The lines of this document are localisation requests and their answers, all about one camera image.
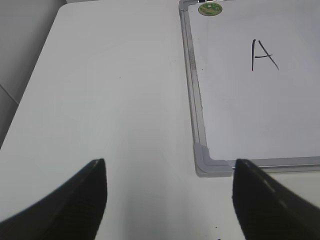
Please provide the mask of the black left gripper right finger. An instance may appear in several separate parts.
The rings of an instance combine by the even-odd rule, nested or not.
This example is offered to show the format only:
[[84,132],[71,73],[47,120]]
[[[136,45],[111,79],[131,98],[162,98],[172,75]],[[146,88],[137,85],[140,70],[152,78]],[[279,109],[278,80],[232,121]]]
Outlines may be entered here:
[[247,240],[320,238],[320,209],[247,159],[236,160],[232,202]]

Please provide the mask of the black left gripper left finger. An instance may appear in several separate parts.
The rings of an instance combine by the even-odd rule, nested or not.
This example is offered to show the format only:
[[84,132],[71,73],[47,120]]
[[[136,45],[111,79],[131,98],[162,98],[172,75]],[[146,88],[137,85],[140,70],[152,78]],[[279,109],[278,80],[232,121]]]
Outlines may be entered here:
[[0,238],[94,240],[107,196],[105,160],[92,160],[52,193],[2,221]]

